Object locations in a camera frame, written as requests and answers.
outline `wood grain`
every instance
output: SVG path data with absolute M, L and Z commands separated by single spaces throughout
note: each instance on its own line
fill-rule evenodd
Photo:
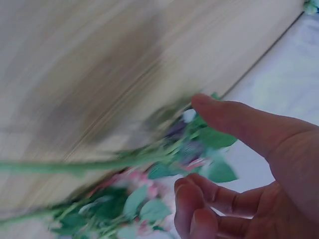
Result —
M 224 94 L 302 2 L 0 1 L 1 158 L 88 161 L 96 150 L 151 140 L 154 112 L 200 90 Z M 57 202 L 104 174 L 4 173 L 0 206 Z M 0 238 L 43 239 L 44 232 L 30 222 Z

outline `white surface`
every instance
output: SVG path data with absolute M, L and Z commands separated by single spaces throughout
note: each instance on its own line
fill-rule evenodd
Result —
M 319 15 L 302 16 L 225 99 L 319 124 Z M 240 178 L 221 184 L 227 188 L 243 192 L 274 180 L 264 158 L 242 142 L 226 158 Z

